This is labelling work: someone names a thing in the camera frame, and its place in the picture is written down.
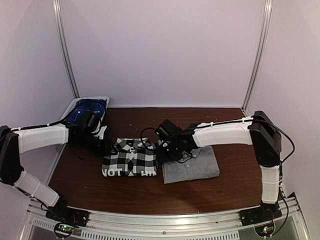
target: lavender wall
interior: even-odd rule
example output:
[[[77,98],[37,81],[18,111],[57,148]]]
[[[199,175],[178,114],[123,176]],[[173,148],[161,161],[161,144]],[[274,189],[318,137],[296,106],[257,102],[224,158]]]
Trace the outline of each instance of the lavender wall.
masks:
[[[311,238],[320,239],[320,1],[273,1],[263,61],[248,110],[264,110],[296,144],[284,165]],[[291,150],[284,141],[283,154]]]
[[[0,1],[0,126],[57,120],[73,98],[51,1]],[[24,153],[27,171],[46,181],[57,147]],[[18,237],[29,199],[0,185],[0,239]]]
[[[80,95],[112,107],[240,107],[265,1],[61,1]]]

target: black and white plaid shirt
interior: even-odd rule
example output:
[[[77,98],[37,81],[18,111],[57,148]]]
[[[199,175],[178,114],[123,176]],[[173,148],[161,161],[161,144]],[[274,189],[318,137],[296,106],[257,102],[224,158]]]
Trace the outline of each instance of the black and white plaid shirt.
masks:
[[[114,176],[156,176],[158,163],[153,151],[155,146],[148,138],[142,139],[118,138],[115,150],[103,159],[102,174],[105,177]]]

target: brown wooden surface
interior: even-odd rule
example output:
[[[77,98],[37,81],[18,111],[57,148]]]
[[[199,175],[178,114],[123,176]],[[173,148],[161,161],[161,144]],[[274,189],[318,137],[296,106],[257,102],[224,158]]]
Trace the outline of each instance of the brown wooden surface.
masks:
[[[156,128],[170,119],[181,128],[190,123],[221,122],[243,117],[230,108],[112,108],[105,124],[110,137],[138,138],[146,127]],[[145,136],[153,142],[152,131]],[[50,186],[68,198],[69,205],[89,210],[126,214],[190,214],[251,207],[260,204],[261,171],[252,146],[231,144],[213,147],[220,176],[164,185],[162,167],[157,177],[104,177],[102,159],[67,145]]]

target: gray shirt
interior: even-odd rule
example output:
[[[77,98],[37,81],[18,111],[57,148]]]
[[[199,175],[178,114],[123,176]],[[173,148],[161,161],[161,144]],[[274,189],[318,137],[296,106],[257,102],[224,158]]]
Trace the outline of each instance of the gray shirt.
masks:
[[[189,155],[183,154],[183,159],[180,160],[182,163],[176,161],[163,163],[164,184],[215,178],[220,175],[217,159],[211,146],[194,149],[191,153],[191,159]]]

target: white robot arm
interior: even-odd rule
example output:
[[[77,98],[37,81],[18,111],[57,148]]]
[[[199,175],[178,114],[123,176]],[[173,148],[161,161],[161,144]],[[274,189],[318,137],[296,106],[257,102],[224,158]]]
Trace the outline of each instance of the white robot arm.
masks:
[[[157,148],[159,158],[177,161],[183,152],[211,145],[246,144],[253,145],[256,160],[262,172],[262,197],[260,213],[271,217],[281,216],[278,211],[279,184],[282,179],[281,133],[263,111],[256,111],[252,117],[216,123],[191,124],[182,130],[165,120],[156,130],[162,143]],[[249,221],[259,222],[263,217]]]
[[[77,124],[63,122],[34,128],[1,126],[0,181],[36,198],[49,209],[49,218],[67,220],[77,213],[70,212],[65,197],[25,171],[20,164],[20,154],[46,146],[74,143],[84,146],[95,156],[103,156],[113,146],[107,130],[107,126],[101,126],[100,118],[92,113],[84,114]],[[77,225],[84,226],[85,221],[77,221]]]

